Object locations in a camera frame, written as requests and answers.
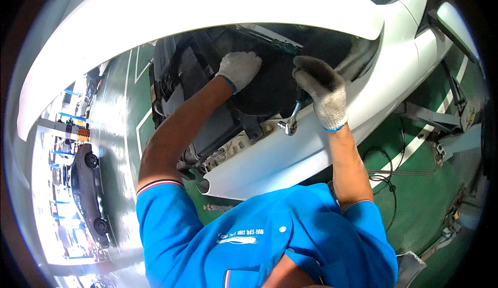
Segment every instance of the gray work glove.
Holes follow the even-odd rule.
[[[339,130],[348,121],[342,76],[324,61],[310,56],[295,57],[294,65],[292,76],[315,101],[315,113],[323,128]]]
[[[260,68],[261,58],[254,52],[230,52],[221,60],[216,76],[223,76],[236,94],[251,82]]]

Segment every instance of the mechanic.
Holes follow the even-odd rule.
[[[206,226],[199,221],[176,169],[178,158],[213,111],[261,66],[254,52],[229,53],[143,152],[136,212],[151,286],[395,285],[396,255],[347,124],[345,82],[324,61],[299,56],[294,64],[292,76],[314,99],[316,116],[329,131],[339,204],[325,183],[294,185],[249,198]]]

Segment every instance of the engine compartment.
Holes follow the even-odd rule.
[[[231,142],[239,150],[248,147],[271,132],[263,123],[291,115],[298,89],[291,75],[296,55],[320,58],[351,81],[367,67],[376,50],[376,41],[295,24],[226,25],[161,38],[149,68],[153,121],[157,128],[203,88],[227,53],[254,51],[262,58],[252,82],[215,110],[178,161],[182,176],[193,179],[191,168],[208,172],[220,163],[212,156],[234,149]],[[304,106],[312,102],[308,97]]]

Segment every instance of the blue polo shirt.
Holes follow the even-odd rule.
[[[285,253],[318,284],[393,287],[396,255],[370,201],[343,214],[325,183],[252,197],[203,226],[182,184],[137,192],[152,287],[260,287]]]

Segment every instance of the car wheel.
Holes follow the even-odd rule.
[[[105,236],[107,233],[110,232],[110,226],[109,223],[102,219],[102,218],[96,218],[94,221],[94,229],[97,232],[98,235]]]
[[[97,167],[97,165],[99,164],[99,159],[96,158],[95,154],[93,153],[87,153],[85,155],[85,164],[90,167],[91,169],[94,169],[95,167]]]

